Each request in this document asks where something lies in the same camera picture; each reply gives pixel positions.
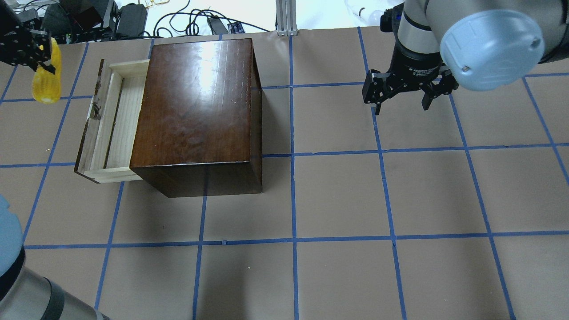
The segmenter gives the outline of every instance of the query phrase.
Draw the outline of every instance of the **metal post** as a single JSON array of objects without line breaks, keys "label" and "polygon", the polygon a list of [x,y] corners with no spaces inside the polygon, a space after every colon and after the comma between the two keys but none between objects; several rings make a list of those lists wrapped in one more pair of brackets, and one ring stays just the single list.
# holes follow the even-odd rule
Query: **metal post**
[{"label": "metal post", "polygon": [[296,0],[277,0],[277,34],[297,35]]}]

